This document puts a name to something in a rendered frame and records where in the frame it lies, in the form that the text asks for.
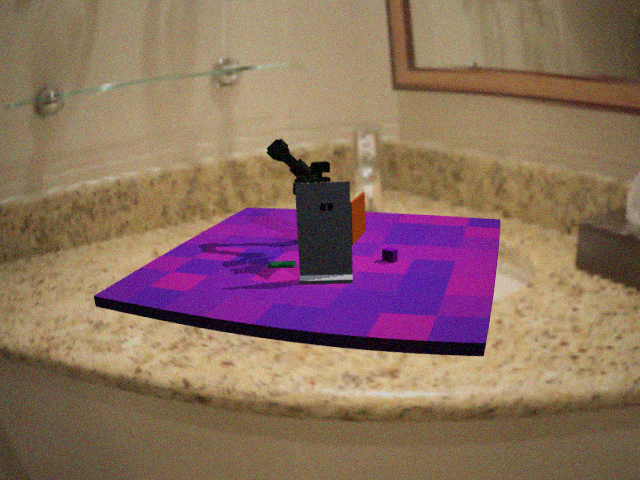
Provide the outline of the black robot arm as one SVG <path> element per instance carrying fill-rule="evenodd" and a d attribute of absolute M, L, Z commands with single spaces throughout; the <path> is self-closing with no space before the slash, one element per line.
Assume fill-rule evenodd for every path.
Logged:
<path fill-rule="evenodd" d="M 296 176 L 293 183 L 293 194 L 295 194 L 296 183 L 312 183 L 312 179 L 318 173 L 311 174 L 311 166 L 309 167 L 301 159 L 297 160 L 290 154 L 288 144 L 282 139 L 276 139 L 268 148 L 267 154 L 274 160 L 284 162 L 290 167 L 291 172 Z"/>

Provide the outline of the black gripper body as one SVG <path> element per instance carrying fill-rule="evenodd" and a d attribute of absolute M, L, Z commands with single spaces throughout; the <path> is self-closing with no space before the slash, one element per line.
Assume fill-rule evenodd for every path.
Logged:
<path fill-rule="evenodd" d="M 312 162 L 311 163 L 311 174 L 313 173 L 318 173 L 315 175 L 314 178 L 309 179 L 312 180 L 315 178 L 328 178 L 328 177 L 322 177 L 322 173 L 324 172 L 328 172 L 330 173 L 330 163 L 329 162 Z"/>

